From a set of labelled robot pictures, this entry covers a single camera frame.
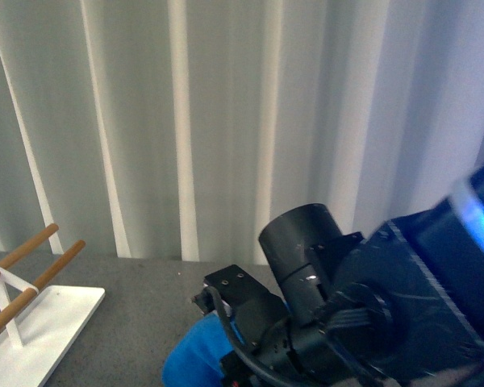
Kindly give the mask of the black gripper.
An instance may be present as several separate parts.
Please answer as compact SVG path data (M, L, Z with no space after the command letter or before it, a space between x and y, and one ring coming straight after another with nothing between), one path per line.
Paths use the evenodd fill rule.
M204 314L217 314L232 345L220 361L222 385L382 383L362 360L371 306L353 301L328 309L335 271L361 239L343 235L326 206L308 204L278 216L259 236L279 294L237 265L206 276L193 301Z

